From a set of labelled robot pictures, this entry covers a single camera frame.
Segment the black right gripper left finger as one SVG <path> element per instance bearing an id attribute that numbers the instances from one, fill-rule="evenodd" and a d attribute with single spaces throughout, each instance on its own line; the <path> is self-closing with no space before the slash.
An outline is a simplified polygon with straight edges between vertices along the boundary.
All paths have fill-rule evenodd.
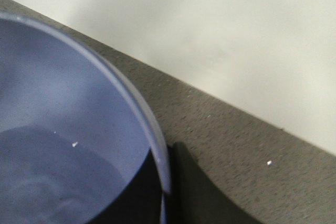
<path id="1" fill-rule="evenodd" d="M 91 223 L 159 223 L 162 188 L 152 152 L 125 190 Z"/>

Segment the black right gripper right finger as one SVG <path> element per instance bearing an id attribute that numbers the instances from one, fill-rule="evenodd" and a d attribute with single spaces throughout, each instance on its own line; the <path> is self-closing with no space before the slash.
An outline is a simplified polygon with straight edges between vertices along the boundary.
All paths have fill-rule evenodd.
<path id="1" fill-rule="evenodd" d="M 167 223 L 260 223 L 238 207 L 199 167 L 187 146 L 169 147 L 171 193 Z"/>

